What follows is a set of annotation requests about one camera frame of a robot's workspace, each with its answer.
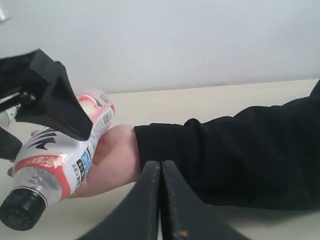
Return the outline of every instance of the white background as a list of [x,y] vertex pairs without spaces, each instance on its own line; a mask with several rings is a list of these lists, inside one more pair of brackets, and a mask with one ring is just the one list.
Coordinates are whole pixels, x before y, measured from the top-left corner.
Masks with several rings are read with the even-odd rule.
[[41,48],[75,91],[312,79],[319,0],[4,0],[0,57]]

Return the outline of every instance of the hand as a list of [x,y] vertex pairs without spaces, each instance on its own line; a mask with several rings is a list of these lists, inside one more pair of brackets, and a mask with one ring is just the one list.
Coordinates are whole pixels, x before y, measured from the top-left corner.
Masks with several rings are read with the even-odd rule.
[[135,182],[139,175],[139,150],[134,126],[117,125],[100,138],[91,169],[70,198],[102,194]]

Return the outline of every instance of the black jacket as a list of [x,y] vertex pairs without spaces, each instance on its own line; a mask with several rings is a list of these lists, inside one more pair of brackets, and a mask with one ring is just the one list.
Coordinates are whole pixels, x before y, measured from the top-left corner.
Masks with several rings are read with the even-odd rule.
[[282,106],[184,125],[136,126],[143,167],[173,160],[207,204],[278,210],[320,206],[320,81]]

